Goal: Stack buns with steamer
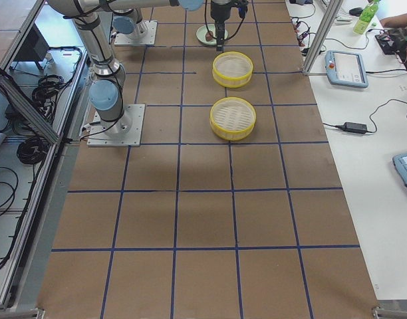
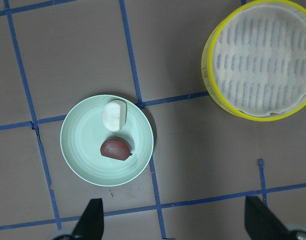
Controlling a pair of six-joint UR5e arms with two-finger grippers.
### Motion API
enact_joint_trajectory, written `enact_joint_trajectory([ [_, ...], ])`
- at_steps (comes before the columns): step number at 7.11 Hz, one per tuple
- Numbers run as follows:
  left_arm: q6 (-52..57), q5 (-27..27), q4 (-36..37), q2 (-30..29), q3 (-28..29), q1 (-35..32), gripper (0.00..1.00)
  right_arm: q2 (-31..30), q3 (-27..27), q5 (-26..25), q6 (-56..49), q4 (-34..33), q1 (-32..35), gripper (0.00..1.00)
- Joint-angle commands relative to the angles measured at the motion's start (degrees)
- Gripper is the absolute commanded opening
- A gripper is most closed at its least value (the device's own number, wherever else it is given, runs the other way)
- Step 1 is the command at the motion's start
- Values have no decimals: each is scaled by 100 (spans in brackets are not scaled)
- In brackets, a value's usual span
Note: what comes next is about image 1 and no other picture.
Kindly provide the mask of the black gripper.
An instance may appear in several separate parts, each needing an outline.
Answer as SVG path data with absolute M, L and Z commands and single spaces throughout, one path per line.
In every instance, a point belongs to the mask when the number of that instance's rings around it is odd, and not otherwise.
M 231 16 L 230 0 L 212 0 L 211 18 L 215 22 L 216 51 L 222 51 L 225 42 L 225 21 Z

